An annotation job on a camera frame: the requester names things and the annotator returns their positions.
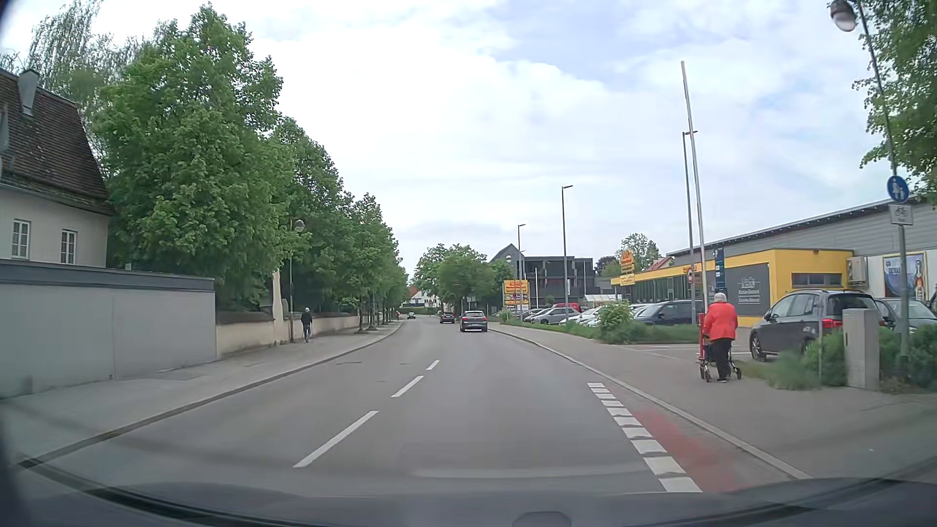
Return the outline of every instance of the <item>red jacket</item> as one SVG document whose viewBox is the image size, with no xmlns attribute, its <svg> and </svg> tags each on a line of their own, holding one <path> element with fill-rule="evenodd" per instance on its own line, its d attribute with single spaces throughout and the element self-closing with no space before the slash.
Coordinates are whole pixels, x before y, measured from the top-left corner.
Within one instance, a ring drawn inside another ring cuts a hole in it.
<svg viewBox="0 0 937 527">
<path fill-rule="evenodd" d="M 703 335 L 709 335 L 710 340 L 736 339 L 738 315 L 736 307 L 728 302 L 709 304 L 709 312 L 703 320 Z"/>
</svg>

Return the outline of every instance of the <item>gray utility box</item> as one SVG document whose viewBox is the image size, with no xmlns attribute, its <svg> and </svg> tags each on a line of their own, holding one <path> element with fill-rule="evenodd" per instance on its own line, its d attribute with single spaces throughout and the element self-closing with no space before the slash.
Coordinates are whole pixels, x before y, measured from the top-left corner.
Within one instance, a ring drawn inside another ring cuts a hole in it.
<svg viewBox="0 0 937 527">
<path fill-rule="evenodd" d="M 879 383 L 878 309 L 844 309 L 842 331 L 846 341 L 846 384 L 877 390 Z"/>
</svg>

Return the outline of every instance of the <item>dark building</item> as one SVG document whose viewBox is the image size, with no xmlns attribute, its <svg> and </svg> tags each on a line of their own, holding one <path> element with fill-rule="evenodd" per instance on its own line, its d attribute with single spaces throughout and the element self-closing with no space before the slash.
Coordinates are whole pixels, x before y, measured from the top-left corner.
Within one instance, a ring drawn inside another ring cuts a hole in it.
<svg viewBox="0 0 937 527">
<path fill-rule="evenodd" d="M 546 297 L 553 296 L 554 302 L 562 302 L 563 292 L 563 257 L 562 256 L 523 256 L 514 244 L 498 251 L 491 262 L 507 260 L 511 256 L 514 273 L 519 278 L 530 282 L 530 303 L 533 307 L 545 307 Z M 596 284 L 595 267 L 591 258 L 566 257 L 567 279 L 569 280 L 570 302 L 582 303 L 587 294 L 602 294 Z"/>
</svg>

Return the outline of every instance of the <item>air conditioning unit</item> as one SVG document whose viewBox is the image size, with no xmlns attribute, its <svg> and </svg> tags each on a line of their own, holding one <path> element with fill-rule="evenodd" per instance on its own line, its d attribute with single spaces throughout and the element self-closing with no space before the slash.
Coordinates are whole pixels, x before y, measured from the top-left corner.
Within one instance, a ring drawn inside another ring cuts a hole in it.
<svg viewBox="0 0 937 527">
<path fill-rule="evenodd" d="M 869 281 L 869 268 L 865 256 L 854 256 L 846 261 L 846 281 L 850 285 L 864 284 Z"/>
</svg>

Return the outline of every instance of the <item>curb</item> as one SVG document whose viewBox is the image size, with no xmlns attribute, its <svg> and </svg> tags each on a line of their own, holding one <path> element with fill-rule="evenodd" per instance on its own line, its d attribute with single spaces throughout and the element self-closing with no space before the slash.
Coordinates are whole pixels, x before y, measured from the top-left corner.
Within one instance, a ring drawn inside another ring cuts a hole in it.
<svg viewBox="0 0 937 527">
<path fill-rule="evenodd" d="M 556 350 L 554 350 L 554 349 L 552 349 L 552 348 L 549 348 L 549 347 L 547 347 L 547 346 L 544 346 L 543 344 L 541 344 L 540 342 L 538 342 L 538 341 L 536 341 L 536 340 L 528 339 L 528 338 L 526 338 L 526 337 L 521 337 L 521 336 L 519 336 L 519 335 L 515 335 L 515 334 L 513 334 L 513 333 L 508 333 L 508 332 L 502 331 L 502 330 L 500 330 L 500 329 L 493 329 L 493 328 L 492 328 L 491 330 L 494 331 L 494 332 L 496 332 L 496 333 L 500 333 L 501 335 L 507 335 L 508 337 L 513 337 L 513 338 L 518 339 L 518 340 L 523 340 L 524 342 L 533 344 L 533 345 L 535 345 L 535 346 L 537 346 L 537 347 L 539 347 L 539 348 L 543 348 L 543 349 L 545 349 L 546 351 L 548 351 L 548 352 L 550 352 L 550 353 L 552 353 L 552 354 L 556 354 L 556 355 L 558 355 L 558 356 L 561 356 L 561 357 L 565 358 L 566 360 L 568 360 L 568 361 L 570 361 L 570 362 L 572 362 L 572 363 L 574 363 L 574 364 L 576 364 L 576 365 L 579 365 L 579 366 L 581 366 L 581 367 L 583 367 L 583 368 L 585 368 L 585 369 L 588 369 L 589 371 L 592 371 L 593 373 L 596 373 L 596 374 L 598 374 L 598 375 L 601 375 L 601 376 L 604 377 L 605 379 L 608 379 L 609 381 L 611 381 L 611 382 L 613 382 L 613 383 L 615 383 L 615 384 L 618 384 L 618 385 L 621 386 L 622 388 L 625 388 L 626 390 L 631 391 L 631 392 L 634 393 L 635 395 L 640 396 L 640 397 L 642 397 L 642 398 L 644 398 L 644 399 L 647 399 L 647 400 L 649 400 L 649 401 L 651 401 L 651 402 L 653 402 L 653 403 L 655 403 L 655 404 L 657 404 L 657 405 L 659 405 L 659 406 L 662 406 L 664 409 L 669 410 L 669 411 L 672 412 L 673 414 L 677 414 L 677 415 L 679 415 L 680 417 L 683 417 L 684 419 L 690 421 L 691 423 L 693 423 L 694 425 L 700 427 L 701 429 L 704 429 L 704 430 L 706 430 L 706 431 L 712 433 L 713 435 L 719 437 L 720 439 L 723 439 L 724 441 L 728 442 L 729 444 L 735 446 L 736 448 L 738 448 L 738 449 L 740 449 L 740 450 L 742 450 L 742 451 L 744 451 L 744 452 L 746 452 L 746 453 L 748 453 L 748 454 L 751 454 L 752 456 L 755 456 L 756 458 L 758 458 L 758 459 L 760 459 L 761 461 L 764 461 L 765 463 L 771 465 L 772 467 L 774 467 L 774 468 L 780 470 L 781 472 L 787 474 L 788 476 L 792 477 L 793 479 L 811 479 L 811 478 L 812 478 L 812 476 L 810 476 L 809 474 L 807 474 L 807 473 L 805 473 L 805 472 L 803 472 L 803 471 L 797 469 L 797 468 L 794 467 L 793 465 L 790 465 L 790 464 L 788 464 L 788 463 L 786 463 L 786 462 L 784 462 L 784 461 L 782 461 L 782 460 L 780 460 L 780 459 L 778 459 L 778 458 L 775 458 L 774 456 L 768 454 L 767 452 L 765 452 L 764 450 L 762 450 L 762 449 L 760 449 L 760 448 L 758 448 L 758 447 L 756 447 L 756 446 L 753 446 L 753 445 L 751 445 L 751 444 L 745 443 L 744 441 L 738 439 L 736 436 L 730 434 L 729 432 L 726 432 L 726 431 L 724 431 L 724 430 L 722 430 L 722 429 L 718 429 L 718 428 L 716 428 L 715 426 L 710 425 L 709 423 L 707 423 L 707 422 L 704 421 L 703 419 L 700 419 L 699 417 L 697 417 L 697 416 L 695 416 L 695 415 L 693 415 L 693 414 L 690 414 L 690 413 L 688 413 L 688 412 L 686 412 L 686 411 L 684 411 L 684 410 L 681 410 L 681 409 L 679 409 L 678 407 L 674 406 L 673 404 L 670 404 L 669 402 L 666 402 L 666 401 L 664 401 L 664 400 L 658 399 L 658 398 L 656 398 L 656 397 L 654 397 L 654 396 L 648 394 L 648 393 L 645 392 L 645 391 L 642 391 L 642 390 L 640 390 L 640 389 L 638 389 L 638 388 L 636 388 L 636 387 L 634 387 L 634 386 L 632 386 L 632 385 L 630 385 L 630 384 L 628 384 L 628 383 L 625 383 L 624 381 L 621 381 L 620 379 L 617 379 L 617 378 L 615 378 L 615 377 L 612 377 L 611 375 L 609 375 L 609 374 L 607 374 L 607 373 L 605 373 L 605 372 L 603 372 L 603 371 L 601 371 L 601 370 L 599 370 L 599 369 L 595 369 L 595 368 L 593 368 L 592 366 L 590 366 L 590 365 L 588 365 L 588 364 L 586 364 L 586 363 L 584 363 L 584 362 L 582 362 L 582 361 L 580 361 L 580 360 L 574 359 L 574 358 L 570 357 L 570 356 L 567 355 L 567 354 L 558 352 L 558 351 L 556 351 Z"/>
<path fill-rule="evenodd" d="M 26 469 L 26 470 L 28 470 L 28 469 L 31 469 L 31 468 L 36 467 L 36 466 L 38 466 L 38 465 L 41 465 L 41 464 L 43 464 L 43 463 L 46 463 L 46 462 L 48 462 L 48 461 L 52 461 L 53 459 L 61 458 L 61 457 L 63 457 L 63 456 L 66 456 L 66 455 L 68 455 L 68 454 L 71 454 L 72 452 L 76 452 L 76 451 L 78 451 L 78 450 L 81 450 L 82 448 L 85 448 L 86 446 L 91 446 L 92 444 L 103 443 L 103 442 L 105 442 L 105 441 L 107 441 L 107 440 L 109 440 L 109 439 L 115 438 L 115 437 L 117 437 L 117 436 L 124 435 L 124 434 L 126 434 L 126 433 L 128 433 L 128 432 L 131 432 L 131 431 L 135 430 L 135 429 L 140 429 L 140 428 L 145 427 L 145 426 L 147 426 L 147 425 L 152 425 L 153 423 L 155 423 L 155 422 L 157 422 L 157 421 L 162 421 L 163 419 L 168 419 L 168 418 L 170 418 L 170 417 L 173 417 L 174 415 L 178 415 L 178 414 L 182 414 L 182 413 L 184 413 L 184 412 L 188 412 L 189 410 L 195 410 L 196 408 L 199 408 L 199 407 L 201 407 L 201 406 L 204 406 L 204 405 L 206 405 L 206 404 L 208 404 L 208 403 L 210 403 L 210 402 L 215 402 L 216 400 L 224 399 L 224 398 L 226 398 L 226 397 L 230 397 L 230 396 L 232 396 L 232 395 L 239 394 L 239 393 L 241 393 L 241 392 L 245 392 L 245 391 L 247 391 L 247 390 L 249 390 L 249 389 L 251 389 L 251 388 L 256 388 L 257 386 L 261 386 L 261 385 L 264 385 L 264 384 L 272 383 L 273 381 L 279 381 L 280 379 L 282 379 L 282 378 L 284 378 L 284 377 L 287 377 L 287 376 L 289 376 L 289 375 L 292 375 L 293 373 L 299 373 L 300 371 L 304 371 L 304 370 L 306 370 L 306 369 L 310 369 L 310 368 L 313 368 L 313 367 L 315 367 L 315 366 L 319 366 L 319 365 L 325 364 L 325 363 L 327 363 L 327 362 L 336 360 L 337 358 L 343 357 L 343 356 L 345 356 L 345 355 L 347 355 L 347 354 L 351 354 L 351 353 L 357 352 L 357 351 L 359 351 L 359 350 L 362 350 L 362 349 L 364 349 L 364 348 L 366 348 L 366 347 L 368 347 L 368 346 L 372 346 L 372 345 L 374 345 L 374 344 L 377 344 L 378 342 L 381 342 L 382 340 L 387 339 L 388 337 L 390 337 L 391 335 L 393 335 L 394 333 L 396 333 L 397 330 L 400 329 L 401 327 L 403 327 L 402 324 L 397 324 L 397 325 L 396 325 L 396 328 L 394 329 L 394 331 L 391 331 L 391 332 L 388 333 L 387 335 L 382 336 L 380 339 L 375 339 L 375 340 L 373 340 L 373 341 L 371 341 L 371 342 L 368 342 L 368 343 L 366 343 L 366 344 L 362 344 L 361 346 L 357 346 L 357 347 L 355 347 L 355 348 L 351 348 L 350 350 L 346 350 L 346 351 L 344 351 L 344 352 L 340 352 L 340 353 L 335 354 L 335 355 L 332 355 L 332 356 L 330 356 L 330 357 L 317 360 L 316 362 L 311 362 L 311 363 L 309 363 L 309 364 L 304 364 L 304 365 L 302 365 L 302 366 L 299 367 L 299 368 L 289 369 L 289 370 L 287 370 L 287 371 L 281 371 L 280 373 L 277 373 L 276 375 L 273 375 L 273 376 L 270 376 L 270 377 L 266 377 L 266 378 L 264 378 L 264 379 L 259 379 L 259 380 L 257 380 L 257 381 L 252 382 L 252 383 L 248 383 L 248 384 L 244 384 L 244 385 L 238 386 L 238 387 L 233 388 L 233 389 L 231 389 L 231 390 L 228 390 L 228 391 L 226 391 L 226 392 L 221 392 L 221 393 L 219 393 L 219 394 L 215 394 L 215 395 L 213 395 L 212 397 L 209 397 L 209 398 L 206 398 L 206 399 L 200 399 L 200 400 L 196 400 L 196 401 L 193 401 L 193 402 L 189 402 L 188 404 L 185 404 L 185 405 L 183 405 L 183 406 L 180 406 L 180 407 L 177 407 L 177 408 L 173 408 L 173 409 L 171 409 L 171 410 L 167 410 L 167 411 L 165 411 L 165 412 L 161 412 L 161 413 L 156 414 L 156 415 L 151 415 L 151 416 L 149 416 L 149 417 L 147 417 L 147 418 L 145 418 L 145 419 L 142 419 L 142 420 L 140 420 L 140 421 L 137 421 L 137 422 L 134 422 L 134 423 L 130 423 L 129 425 L 124 425 L 124 426 L 122 426 L 122 427 L 120 427 L 120 428 L 117 428 L 117 429 L 113 429 L 113 430 L 108 430 L 108 431 L 100 432 L 99 434 L 96 434 L 96 435 L 91 436 L 91 437 L 89 437 L 89 438 L 82 439 L 82 440 L 77 441 L 77 442 L 75 442 L 75 443 L 66 444 L 65 446 L 56 448 L 56 449 L 54 449 L 54 450 L 51 451 L 51 452 L 47 452 L 47 453 L 45 453 L 45 454 L 42 454 L 41 456 L 35 456 L 35 457 L 31 457 L 31 458 L 22 458 L 22 459 L 20 459 L 20 460 L 18 460 L 18 461 L 16 462 L 16 465 L 15 465 L 15 466 L 18 467 L 18 468 L 21 468 L 21 469 Z M 8 408 L 10 408 L 10 409 L 12 409 L 12 410 L 14 410 L 14 411 L 17 411 L 17 412 L 23 412 L 23 413 L 25 413 L 25 410 L 23 410 L 22 408 L 17 408 L 15 405 L 13 405 L 13 406 L 8 406 Z"/>
</svg>

